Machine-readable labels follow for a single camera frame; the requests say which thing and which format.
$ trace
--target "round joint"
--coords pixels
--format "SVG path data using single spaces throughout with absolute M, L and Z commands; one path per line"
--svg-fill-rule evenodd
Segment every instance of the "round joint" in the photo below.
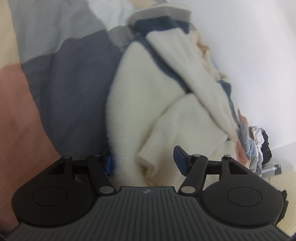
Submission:
M 181 192 L 186 193 L 186 194 L 192 194 L 195 191 L 196 191 L 195 188 L 191 187 L 191 186 L 184 186 L 184 187 L 181 188 Z
M 100 187 L 99 191 L 100 193 L 103 193 L 103 194 L 110 194 L 114 192 L 114 188 L 110 186 L 103 186 L 103 187 Z

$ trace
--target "white logo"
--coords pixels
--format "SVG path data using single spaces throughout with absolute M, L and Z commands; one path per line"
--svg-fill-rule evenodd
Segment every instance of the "white logo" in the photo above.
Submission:
M 151 191 L 149 189 L 146 189 L 145 191 L 143 191 L 143 193 L 149 194 L 149 193 L 151 193 Z

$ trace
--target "ribbed gray panel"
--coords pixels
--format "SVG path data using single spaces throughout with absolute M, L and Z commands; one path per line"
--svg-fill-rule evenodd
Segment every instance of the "ribbed gray panel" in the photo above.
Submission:
M 285 241 L 288 237 L 273 225 L 225 226 L 207 216 L 195 198 L 180 196 L 172 187 L 123 187 L 114 196 L 99 198 L 88 214 L 72 224 L 52 229 L 21 224 L 6 240 Z

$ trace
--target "white wall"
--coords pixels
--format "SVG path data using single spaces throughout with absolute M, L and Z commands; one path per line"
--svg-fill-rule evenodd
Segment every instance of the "white wall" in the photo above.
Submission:
M 295 142 L 296 1 L 169 1 L 190 7 L 238 107 L 266 130 L 271 149 Z

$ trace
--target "black garment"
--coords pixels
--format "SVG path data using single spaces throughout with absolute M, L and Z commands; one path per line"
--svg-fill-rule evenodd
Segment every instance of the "black garment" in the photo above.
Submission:
M 268 135 L 266 135 L 266 132 L 262 130 L 262 135 L 263 135 L 263 138 L 264 138 L 264 143 L 262 144 L 262 147 L 261 147 L 261 151 L 263 153 L 263 162 L 262 162 L 262 165 L 266 164 L 267 162 L 269 162 L 269 160 L 271 159 L 272 157 L 272 154 L 271 154 L 271 151 L 269 149 L 269 143 L 268 143 Z

